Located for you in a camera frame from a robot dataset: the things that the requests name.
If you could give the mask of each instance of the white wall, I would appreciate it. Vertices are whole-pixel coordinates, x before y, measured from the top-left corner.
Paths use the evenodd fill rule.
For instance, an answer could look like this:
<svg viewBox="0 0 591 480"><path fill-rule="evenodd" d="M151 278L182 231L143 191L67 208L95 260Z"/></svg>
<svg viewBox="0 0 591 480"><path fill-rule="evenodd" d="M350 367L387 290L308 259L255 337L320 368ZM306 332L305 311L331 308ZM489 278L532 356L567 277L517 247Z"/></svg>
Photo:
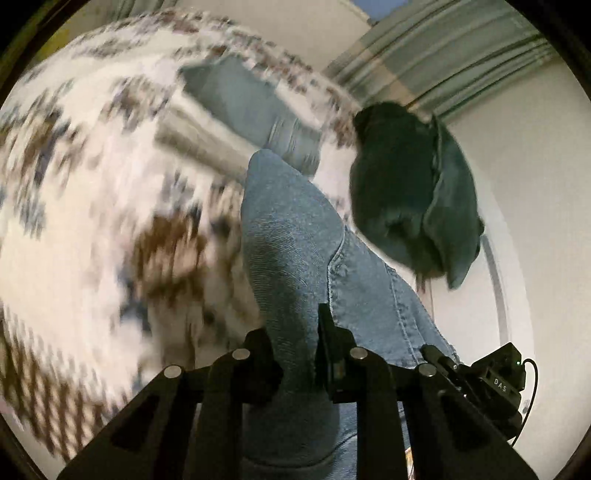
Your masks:
<svg viewBox="0 0 591 480"><path fill-rule="evenodd" d="M541 480L554 478L591 423L591 102L557 61L450 129L490 183L519 256L540 386L517 450Z"/></svg>
<svg viewBox="0 0 591 480"><path fill-rule="evenodd" d="M370 28L346 0L179 0L177 6L227 15L318 71Z"/></svg>

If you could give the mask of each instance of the black cloth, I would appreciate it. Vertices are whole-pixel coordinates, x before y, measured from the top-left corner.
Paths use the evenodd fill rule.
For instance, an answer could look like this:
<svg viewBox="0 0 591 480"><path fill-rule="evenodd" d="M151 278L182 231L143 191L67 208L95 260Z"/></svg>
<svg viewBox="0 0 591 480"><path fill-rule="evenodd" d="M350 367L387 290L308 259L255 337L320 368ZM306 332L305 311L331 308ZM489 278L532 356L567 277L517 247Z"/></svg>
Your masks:
<svg viewBox="0 0 591 480"><path fill-rule="evenodd" d="M394 102L361 110L353 123L360 144L350 174L356 226L416 274L446 275L458 288L484 231L459 145L435 116L426 124Z"/></svg>

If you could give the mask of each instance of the silver screw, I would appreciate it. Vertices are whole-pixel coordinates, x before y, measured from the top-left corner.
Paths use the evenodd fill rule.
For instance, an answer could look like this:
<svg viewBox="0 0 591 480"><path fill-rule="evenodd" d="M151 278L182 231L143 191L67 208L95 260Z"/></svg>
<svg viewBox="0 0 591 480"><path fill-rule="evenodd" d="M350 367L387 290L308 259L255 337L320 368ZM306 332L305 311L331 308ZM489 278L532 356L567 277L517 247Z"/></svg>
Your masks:
<svg viewBox="0 0 591 480"><path fill-rule="evenodd" d="M368 351L360 346L354 346L350 351L349 355L356 360L363 360L365 357L368 356Z"/></svg>
<svg viewBox="0 0 591 480"><path fill-rule="evenodd" d="M237 348L232 352L232 356L234 357L234 360L246 360L251 356L251 351L246 348Z"/></svg>
<svg viewBox="0 0 591 480"><path fill-rule="evenodd" d="M434 377L437 374L437 368L431 364L421 364L418 366L418 372L425 377Z"/></svg>
<svg viewBox="0 0 591 480"><path fill-rule="evenodd" d="M183 373L183 370L178 365L170 365L164 370L166 378L177 378L181 373Z"/></svg>

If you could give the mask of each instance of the gray garment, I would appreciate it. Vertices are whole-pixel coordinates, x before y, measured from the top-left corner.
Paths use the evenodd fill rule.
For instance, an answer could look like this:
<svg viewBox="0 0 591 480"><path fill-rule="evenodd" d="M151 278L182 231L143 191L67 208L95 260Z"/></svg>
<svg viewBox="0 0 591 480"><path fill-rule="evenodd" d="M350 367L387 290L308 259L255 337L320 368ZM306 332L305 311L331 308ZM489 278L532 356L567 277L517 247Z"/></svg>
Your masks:
<svg viewBox="0 0 591 480"><path fill-rule="evenodd" d="M350 172L353 219L389 257L422 277L458 288L480 250L470 168L447 128L394 102L354 118L361 144Z"/></svg>
<svg viewBox="0 0 591 480"><path fill-rule="evenodd" d="M356 406L333 405L314 382L319 303L389 363L414 368L425 343L457 356L408 284L343 225L315 186L270 151L251 158L242 242L284 370L271 404L246 415L243 478L354 480ZM399 412L409 447L400 405Z"/></svg>
<svg viewBox="0 0 591 480"><path fill-rule="evenodd" d="M256 147L267 148L300 173L313 176L320 162L318 130L303 125L275 95L275 87L229 55L183 67L185 92Z"/></svg>

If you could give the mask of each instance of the gray stripe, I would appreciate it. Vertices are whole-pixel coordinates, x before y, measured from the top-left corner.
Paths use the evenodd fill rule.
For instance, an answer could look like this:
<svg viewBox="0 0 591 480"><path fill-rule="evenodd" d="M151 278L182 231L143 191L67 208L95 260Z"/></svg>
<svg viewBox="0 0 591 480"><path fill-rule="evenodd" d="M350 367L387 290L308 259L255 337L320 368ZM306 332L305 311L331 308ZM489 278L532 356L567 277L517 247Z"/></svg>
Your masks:
<svg viewBox="0 0 591 480"><path fill-rule="evenodd" d="M503 295L503 287L501 285L501 276L499 275L499 270L496 267L496 261L492 252L491 242L486 234L481 236L480 242L484 250L486 263L488 264L488 272L491 275L492 289L495 293L496 315L499 322L499 339L501 340L501 345L505 345L507 342L509 342L509 323L507 321L507 312L505 297Z"/></svg>

